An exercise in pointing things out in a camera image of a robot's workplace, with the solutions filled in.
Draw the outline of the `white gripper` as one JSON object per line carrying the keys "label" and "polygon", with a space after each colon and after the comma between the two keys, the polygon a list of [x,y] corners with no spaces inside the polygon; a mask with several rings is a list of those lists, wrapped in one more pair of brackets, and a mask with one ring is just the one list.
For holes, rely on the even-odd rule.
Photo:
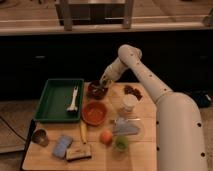
{"label": "white gripper", "polygon": [[111,71],[105,71],[99,80],[101,86],[103,80],[110,80],[112,83],[114,81],[114,73]]}

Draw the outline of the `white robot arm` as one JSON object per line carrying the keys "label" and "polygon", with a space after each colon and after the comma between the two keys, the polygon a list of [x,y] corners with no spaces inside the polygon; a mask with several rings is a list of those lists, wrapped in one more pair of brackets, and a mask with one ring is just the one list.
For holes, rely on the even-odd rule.
{"label": "white robot arm", "polygon": [[188,95],[174,92],[142,62],[142,51],[121,45],[100,83],[108,86],[130,68],[156,105],[157,171],[208,171],[199,108]]}

